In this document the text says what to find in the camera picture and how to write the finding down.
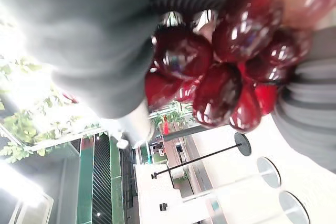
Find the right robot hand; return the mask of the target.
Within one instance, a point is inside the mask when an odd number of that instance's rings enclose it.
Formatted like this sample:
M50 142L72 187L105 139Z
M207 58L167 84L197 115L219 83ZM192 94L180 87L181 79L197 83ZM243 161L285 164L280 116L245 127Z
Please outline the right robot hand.
M117 120L131 146L153 134L144 93L152 63L155 5L200 12L223 0L1 0L27 51L52 66L56 84L106 126Z

